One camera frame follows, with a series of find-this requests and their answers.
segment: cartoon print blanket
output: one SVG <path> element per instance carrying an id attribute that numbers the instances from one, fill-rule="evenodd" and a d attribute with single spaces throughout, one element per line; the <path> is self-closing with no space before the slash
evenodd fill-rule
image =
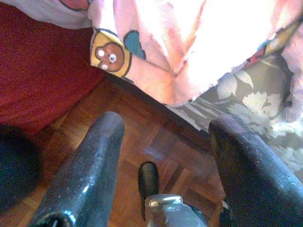
<path id="1" fill-rule="evenodd" d="M 62 27 L 92 26 L 91 65 L 132 81 L 171 106 L 215 86 L 261 44 L 298 22 L 303 9 L 301 0 L 1 1 Z M 283 56 L 288 64 L 300 62 L 293 67 L 296 79 L 290 89 L 298 113 L 302 111 L 298 98 L 303 81 L 302 36 L 294 40 L 296 54 L 290 44 Z"/>

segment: gray floral cushion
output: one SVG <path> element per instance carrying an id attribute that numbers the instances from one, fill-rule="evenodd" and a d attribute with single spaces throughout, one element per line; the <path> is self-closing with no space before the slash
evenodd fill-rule
<path id="1" fill-rule="evenodd" d="M 224 75 L 195 101 L 168 108 L 204 131 L 222 113 L 239 116 L 303 181 L 303 119 L 284 120 L 291 76 L 285 60 L 275 53 Z"/>

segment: parquet floor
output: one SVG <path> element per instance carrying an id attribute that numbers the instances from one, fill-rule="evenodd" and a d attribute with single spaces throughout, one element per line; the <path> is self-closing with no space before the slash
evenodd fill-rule
<path id="1" fill-rule="evenodd" d="M 137 171 L 144 161 L 158 166 L 161 193 L 179 194 L 211 218 L 224 192 L 208 140 L 105 79 L 64 117 L 33 136 L 41 147 L 43 178 L 34 192 L 0 218 L 0 227 L 27 225 L 58 168 L 105 111 L 117 112 L 125 122 L 109 226 L 146 226 L 137 190 Z"/>

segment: red blanket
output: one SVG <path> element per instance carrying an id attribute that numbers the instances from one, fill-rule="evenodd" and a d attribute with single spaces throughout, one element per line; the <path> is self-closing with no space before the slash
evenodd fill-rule
<path id="1" fill-rule="evenodd" d="M 0 4 L 0 124 L 36 133 L 100 82 L 89 65 L 92 29 L 38 22 Z"/>

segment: brown cartoon bear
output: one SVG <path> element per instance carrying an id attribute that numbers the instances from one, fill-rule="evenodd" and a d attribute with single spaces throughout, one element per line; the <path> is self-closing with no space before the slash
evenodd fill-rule
<path id="1" fill-rule="evenodd" d="M 100 60 L 98 67 L 108 72 L 117 72 L 124 64 L 124 52 L 114 42 L 98 46 L 95 50 L 95 55 Z"/>

